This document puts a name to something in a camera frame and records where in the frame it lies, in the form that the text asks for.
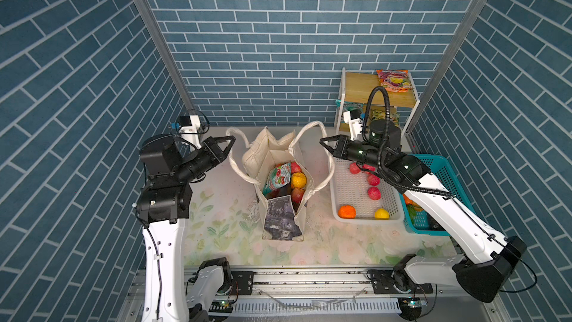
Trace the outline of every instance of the floral pattern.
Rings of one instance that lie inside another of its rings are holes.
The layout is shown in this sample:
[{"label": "floral pattern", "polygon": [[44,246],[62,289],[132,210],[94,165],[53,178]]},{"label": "floral pattern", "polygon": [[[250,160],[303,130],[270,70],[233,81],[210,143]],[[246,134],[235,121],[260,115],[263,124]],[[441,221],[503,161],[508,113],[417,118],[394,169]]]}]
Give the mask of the floral pattern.
[{"label": "floral pattern", "polygon": [[226,189],[207,180],[190,204],[185,265],[225,256],[232,265],[396,264],[404,255],[453,256],[448,237],[410,234],[403,225],[344,224],[334,219],[329,189],[308,202],[304,241],[262,240],[254,189],[230,182]]}]

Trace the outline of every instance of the tabletop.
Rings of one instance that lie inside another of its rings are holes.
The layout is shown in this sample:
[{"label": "tabletop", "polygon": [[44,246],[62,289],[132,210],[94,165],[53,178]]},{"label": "tabletop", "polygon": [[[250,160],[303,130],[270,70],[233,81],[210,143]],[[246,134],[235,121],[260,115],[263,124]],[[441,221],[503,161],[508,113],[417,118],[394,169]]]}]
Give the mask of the tabletop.
[{"label": "tabletop", "polygon": [[[276,138],[300,127],[268,127]],[[239,127],[253,141],[262,127]],[[335,135],[333,127],[326,128]],[[226,127],[211,127],[206,136],[224,136]],[[324,149],[319,144],[321,132],[314,127],[300,139],[305,166],[316,182],[328,174]],[[241,166],[246,152],[237,137],[233,155]],[[396,264],[403,256],[454,256],[448,237],[410,234],[403,225],[379,227],[345,224],[333,217],[329,186],[308,201],[304,241],[262,240],[256,194],[252,184],[242,180],[228,160],[207,172],[203,182],[192,184],[190,225],[183,256],[186,266],[204,260],[226,257],[231,265],[333,266]]]}]

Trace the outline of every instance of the blue brick wall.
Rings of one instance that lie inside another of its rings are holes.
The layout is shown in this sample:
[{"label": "blue brick wall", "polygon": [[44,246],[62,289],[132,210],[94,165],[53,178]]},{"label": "blue brick wall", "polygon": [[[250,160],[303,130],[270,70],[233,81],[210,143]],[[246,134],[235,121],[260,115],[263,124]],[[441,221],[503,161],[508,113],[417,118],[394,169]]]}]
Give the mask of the blue brick wall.
[{"label": "blue brick wall", "polygon": [[[415,127],[454,164],[476,211],[529,246],[538,287],[512,320],[572,312],[572,0],[488,0]],[[508,289],[531,283],[520,266]]]},{"label": "blue brick wall", "polygon": [[0,321],[115,318],[137,146],[181,110],[132,0],[0,0]]},{"label": "blue brick wall", "polygon": [[343,66],[409,69],[422,92],[469,2],[149,0],[193,102],[220,125],[333,124]]}]

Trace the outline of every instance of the white rope handle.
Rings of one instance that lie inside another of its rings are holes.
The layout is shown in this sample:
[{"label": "white rope handle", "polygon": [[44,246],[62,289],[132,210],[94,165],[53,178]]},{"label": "white rope handle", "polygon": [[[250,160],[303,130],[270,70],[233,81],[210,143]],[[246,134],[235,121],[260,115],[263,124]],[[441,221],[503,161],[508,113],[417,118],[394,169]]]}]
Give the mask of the white rope handle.
[{"label": "white rope handle", "polygon": [[[290,146],[288,147],[288,151],[290,152],[290,154],[292,156],[294,156],[294,145],[298,142],[298,140],[300,139],[300,137],[302,137],[302,135],[304,134],[304,132],[306,132],[307,130],[309,130],[310,128],[312,128],[313,126],[319,126],[321,131],[322,131],[322,138],[325,138],[328,136],[328,134],[325,132],[325,127],[324,124],[321,123],[318,120],[315,120],[313,122],[310,122],[309,124],[305,125],[304,127],[302,127],[302,129],[300,130],[300,132],[298,133],[298,135],[296,136],[296,138],[294,138],[294,140],[292,141],[292,143],[290,143]],[[325,154],[328,156],[328,167],[329,167],[329,174],[327,177],[325,177],[324,181],[318,185],[316,185],[314,187],[314,189],[312,189],[311,191],[307,191],[308,194],[308,199],[314,195],[315,192],[319,191],[320,189],[323,189],[328,183],[329,181],[332,179],[333,177],[333,170],[334,170],[334,162],[333,162],[333,156],[330,152],[328,152],[327,149],[324,148]]]},{"label": "white rope handle", "polygon": [[[226,129],[225,135],[231,135],[232,133],[238,134],[239,136],[241,136],[244,140],[244,144],[245,146],[248,148],[250,148],[251,144],[250,142],[248,142],[248,138],[247,136],[238,128],[236,127],[228,127]],[[231,168],[234,170],[234,172],[236,172],[236,174],[238,174],[242,179],[244,179],[245,181],[249,182],[249,183],[253,183],[253,184],[260,184],[260,181],[258,179],[252,178],[247,174],[244,174],[243,171],[240,170],[239,165],[236,164],[236,161],[234,160],[233,156],[232,156],[232,149],[231,151],[228,153],[228,162],[231,164]]]}]

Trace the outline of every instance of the yellow lemon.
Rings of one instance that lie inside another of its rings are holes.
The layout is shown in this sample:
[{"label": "yellow lemon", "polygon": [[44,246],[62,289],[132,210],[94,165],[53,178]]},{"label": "yellow lemon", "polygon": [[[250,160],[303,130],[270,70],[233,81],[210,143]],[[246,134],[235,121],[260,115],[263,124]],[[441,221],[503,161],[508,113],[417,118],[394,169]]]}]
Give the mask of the yellow lemon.
[{"label": "yellow lemon", "polygon": [[297,172],[292,175],[291,179],[292,188],[304,188],[306,186],[306,176],[302,172]]},{"label": "yellow lemon", "polygon": [[376,219],[380,219],[380,220],[388,220],[388,219],[390,218],[390,213],[389,213],[387,210],[383,209],[383,208],[379,208],[379,209],[375,212],[374,217],[375,217]]}]

